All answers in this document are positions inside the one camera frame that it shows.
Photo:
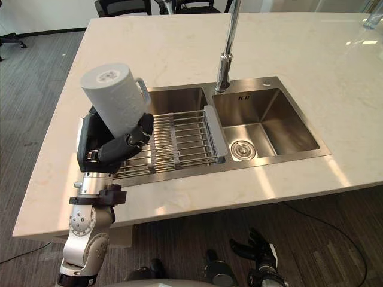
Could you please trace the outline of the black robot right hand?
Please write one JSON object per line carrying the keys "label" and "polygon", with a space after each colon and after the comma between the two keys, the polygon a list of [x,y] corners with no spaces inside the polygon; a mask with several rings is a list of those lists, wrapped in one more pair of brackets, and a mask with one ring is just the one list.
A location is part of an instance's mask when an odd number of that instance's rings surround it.
{"label": "black robot right hand", "polygon": [[254,261],[257,266],[269,265],[277,268],[276,256],[273,254],[270,243],[253,227],[250,228],[247,245],[234,239],[229,240],[229,245],[235,254]]}

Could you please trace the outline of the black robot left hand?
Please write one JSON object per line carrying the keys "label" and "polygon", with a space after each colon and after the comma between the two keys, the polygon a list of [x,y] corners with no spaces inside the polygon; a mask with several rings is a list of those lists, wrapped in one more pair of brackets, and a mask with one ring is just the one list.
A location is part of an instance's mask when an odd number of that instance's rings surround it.
{"label": "black robot left hand", "polygon": [[144,113],[133,130],[113,136],[94,107],[83,118],[77,161],[80,171],[115,175],[122,162],[138,155],[153,134],[154,116]]}

